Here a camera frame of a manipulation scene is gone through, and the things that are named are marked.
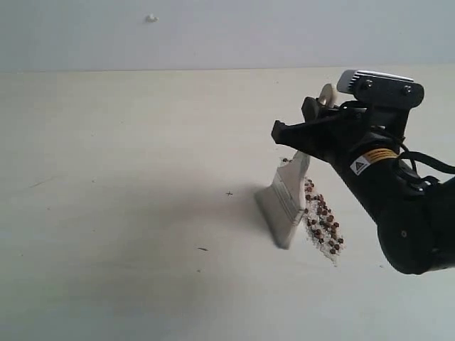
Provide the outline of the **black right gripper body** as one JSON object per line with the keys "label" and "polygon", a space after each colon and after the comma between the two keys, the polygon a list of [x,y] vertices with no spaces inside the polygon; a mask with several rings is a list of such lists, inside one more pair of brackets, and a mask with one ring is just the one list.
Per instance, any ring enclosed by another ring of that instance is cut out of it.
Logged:
{"label": "black right gripper body", "polygon": [[397,159],[403,148],[408,109],[347,101],[330,108],[335,121],[336,155],[342,178],[403,178],[409,167]]}

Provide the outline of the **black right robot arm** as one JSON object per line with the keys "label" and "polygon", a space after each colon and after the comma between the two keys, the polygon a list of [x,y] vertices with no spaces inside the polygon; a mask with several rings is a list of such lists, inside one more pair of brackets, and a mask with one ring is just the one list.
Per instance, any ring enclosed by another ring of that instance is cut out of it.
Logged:
{"label": "black right robot arm", "polygon": [[403,274],[454,266],[454,182],[417,173],[416,163],[454,167],[404,144],[409,112],[348,101],[326,107],[308,97],[304,123],[276,121],[275,143],[329,163],[377,226],[388,262]]}

